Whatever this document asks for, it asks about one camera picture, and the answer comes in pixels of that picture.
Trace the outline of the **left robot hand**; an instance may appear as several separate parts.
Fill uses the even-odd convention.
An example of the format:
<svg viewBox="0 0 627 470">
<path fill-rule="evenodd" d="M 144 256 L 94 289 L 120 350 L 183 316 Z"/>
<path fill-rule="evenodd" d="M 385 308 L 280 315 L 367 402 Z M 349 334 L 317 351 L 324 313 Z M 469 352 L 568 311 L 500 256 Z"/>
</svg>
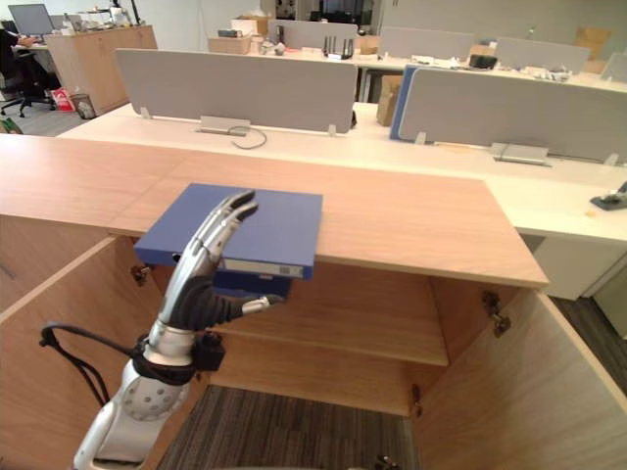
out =
<svg viewBox="0 0 627 470">
<path fill-rule="evenodd" d="M 199 225 L 169 280 L 158 320 L 186 331 L 200 331 L 244 315 L 282 304 L 280 296 L 235 298 L 215 291 L 214 280 L 222 253 L 241 223 L 259 204 L 255 192 L 246 190 L 222 200 Z"/>
</svg>

